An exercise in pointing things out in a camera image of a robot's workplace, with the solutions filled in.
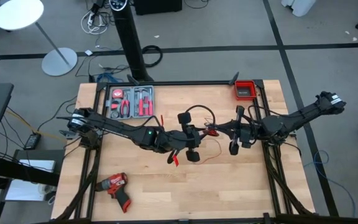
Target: gray floor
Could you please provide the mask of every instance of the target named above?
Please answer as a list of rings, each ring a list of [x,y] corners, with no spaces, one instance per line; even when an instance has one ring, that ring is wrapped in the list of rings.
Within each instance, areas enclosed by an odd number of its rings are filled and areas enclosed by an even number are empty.
[[[80,19],[86,13],[83,0],[43,1],[45,13],[40,23],[58,46],[71,47],[77,52],[97,50],[97,36],[85,34]],[[352,43],[357,38],[358,1],[318,1],[305,17],[293,16],[279,0],[270,0],[280,35],[285,45]],[[269,19],[261,0],[211,0],[200,10],[186,6],[176,13],[135,16],[141,44],[155,44],[162,48],[206,47],[227,45],[275,45]],[[115,27],[110,27],[99,40],[99,45],[118,49],[120,41]],[[0,55],[41,54],[51,50],[36,27],[29,27],[10,34],[0,30]],[[358,49],[288,50],[288,58],[305,104],[314,101],[322,90],[335,91],[347,102],[343,114],[322,117],[311,126],[320,150],[330,155],[325,165],[329,178],[344,185],[356,201],[358,217]],[[152,61],[156,55],[146,55]],[[60,103],[76,95],[78,85],[87,82],[86,77],[68,75],[53,78],[43,74],[41,59],[0,60],[0,82],[15,85],[9,106],[20,113],[30,124],[38,126],[53,115]],[[100,73],[98,64],[116,66],[126,63],[123,56],[103,56],[91,63],[91,73]],[[88,63],[80,70],[87,74]],[[279,79],[289,110],[296,109],[293,93],[285,69],[276,50],[192,52],[165,54],[163,61],[148,69],[155,80],[223,80],[237,71],[240,78]],[[126,73],[118,75],[125,78]],[[22,139],[30,131],[17,120],[7,117]],[[43,131],[58,134],[66,122],[53,120]],[[9,130],[8,136],[16,139]],[[5,147],[0,136],[0,149]],[[298,132],[298,144],[303,151],[303,163],[309,163],[310,149],[303,130]],[[59,149],[62,143],[43,138],[40,148]],[[17,147],[9,143],[9,154]],[[316,211],[327,215],[324,197],[316,171],[305,168]],[[331,184],[331,189],[341,216],[352,214],[351,201],[343,189]],[[51,207],[46,203],[9,202],[1,223],[33,223],[47,221]]]

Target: red tray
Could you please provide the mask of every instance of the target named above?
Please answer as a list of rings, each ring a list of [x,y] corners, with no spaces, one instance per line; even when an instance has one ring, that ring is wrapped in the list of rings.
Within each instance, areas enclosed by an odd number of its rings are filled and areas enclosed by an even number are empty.
[[[235,82],[234,95],[237,100],[253,100],[256,98],[255,83],[251,80],[238,80]]]

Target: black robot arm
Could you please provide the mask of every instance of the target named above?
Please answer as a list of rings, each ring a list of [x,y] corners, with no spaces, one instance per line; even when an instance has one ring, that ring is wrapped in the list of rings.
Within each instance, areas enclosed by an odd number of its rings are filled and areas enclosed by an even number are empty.
[[[316,96],[316,102],[289,115],[268,116],[261,121],[255,121],[244,115],[244,107],[237,106],[237,118],[224,124],[208,124],[206,128],[215,129],[227,134],[231,139],[229,150],[232,155],[238,153],[241,142],[242,147],[251,147],[256,140],[267,141],[270,144],[282,144],[288,135],[304,124],[316,119],[321,115],[339,114],[344,111],[346,105],[335,93],[322,92]],[[196,128],[190,125],[191,116],[189,110],[178,114],[179,123],[182,131],[165,131],[158,126],[145,126],[146,121],[141,126],[131,126],[126,123],[105,118],[97,114],[91,108],[80,108],[74,110],[72,117],[69,119],[68,128],[70,131],[79,133],[80,136],[86,137],[88,144],[92,146],[99,140],[97,130],[103,130],[118,136],[128,138],[132,142],[145,150],[151,150],[157,153],[170,152],[168,163],[171,163],[174,157],[184,148],[187,159],[192,162],[200,160],[195,148],[199,147],[201,140],[206,136],[199,132],[206,128]]]

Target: red cordless drill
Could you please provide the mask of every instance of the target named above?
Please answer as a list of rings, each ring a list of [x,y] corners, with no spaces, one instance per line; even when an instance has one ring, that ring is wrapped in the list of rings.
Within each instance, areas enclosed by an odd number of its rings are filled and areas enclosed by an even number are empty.
[[[96,184],[96,191],[100,192],[107,190],[107,193],[111,195],[111,198],[117,199],[119,205],[124,213],[127,212],[128,206],[131,204],[131,200],[125,193],[124,188],[128,183],[128,178],[125,173],[114,174],[109,178],[100,181]]]

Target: red-handled pliers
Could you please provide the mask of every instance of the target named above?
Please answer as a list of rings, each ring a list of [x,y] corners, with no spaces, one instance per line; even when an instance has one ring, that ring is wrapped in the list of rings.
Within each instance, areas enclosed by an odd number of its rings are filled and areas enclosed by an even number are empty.
[[[127,100],[127,95],[125,94],[124,95],[124,99],[122,99],[121,101],[121,118],[124,117],[124,107],[127,108],[127,111],[126,111],[126,117],[128,118],[129,117],[129,100]]]

